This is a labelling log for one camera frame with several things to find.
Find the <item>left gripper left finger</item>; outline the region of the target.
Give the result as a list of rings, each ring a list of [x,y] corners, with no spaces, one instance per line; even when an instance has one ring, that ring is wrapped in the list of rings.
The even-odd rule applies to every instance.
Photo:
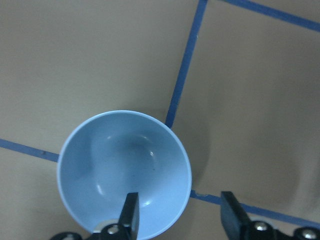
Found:
[[[121,240],[136,240],[138,238],[140,225],[140,204],[139,193],[130,192],[127,194],[119,220]]]

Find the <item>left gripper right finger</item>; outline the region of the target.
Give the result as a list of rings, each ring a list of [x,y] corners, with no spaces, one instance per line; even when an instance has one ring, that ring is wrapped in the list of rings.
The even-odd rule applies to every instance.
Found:
[[[251,223],[235,195],[231,191],[220,194],[220,220],[229,240],[244,240]]]

